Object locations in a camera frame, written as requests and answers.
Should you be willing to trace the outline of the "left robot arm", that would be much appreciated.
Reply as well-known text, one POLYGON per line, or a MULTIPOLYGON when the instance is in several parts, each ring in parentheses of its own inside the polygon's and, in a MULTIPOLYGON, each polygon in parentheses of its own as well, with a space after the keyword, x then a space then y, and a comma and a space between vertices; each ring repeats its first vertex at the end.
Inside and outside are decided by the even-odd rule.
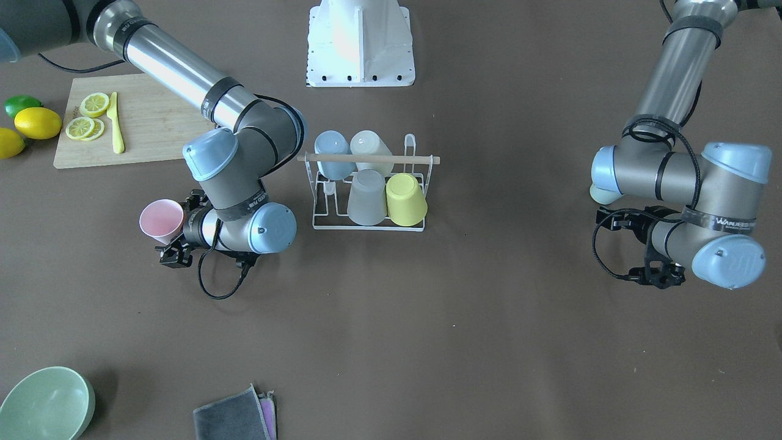
POLYGON ((645 246, 643 265, 621 281, 665 289, 690 271, 718 287, 748 286, 766 267, 753 239, 773 153, 765 145, 707 143, 695 153, 682 134, 702 77, 739 12, 779 1, 677 1, 662 53, 620 142, 591 165, 596 230, 628 229, 645 246))

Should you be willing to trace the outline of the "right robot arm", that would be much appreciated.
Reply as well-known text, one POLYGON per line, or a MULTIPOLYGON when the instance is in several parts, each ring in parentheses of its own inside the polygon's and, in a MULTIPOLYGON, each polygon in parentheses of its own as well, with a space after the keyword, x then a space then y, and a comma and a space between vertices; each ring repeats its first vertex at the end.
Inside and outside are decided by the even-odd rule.
POLYGON ((296 236, 290 209, 262 178, 299 152, 301 114, 260 97, 146 19, 132 1, 3 1, 2 62, 78 42, 139 69, 76 78, 62 118, 40 136, 57 139, 59 169, 183 158, 199 183, 182 203, 150 204, 140 228, 159 241, 160 263, 187 267, 207 249, 249 268, 296 236))

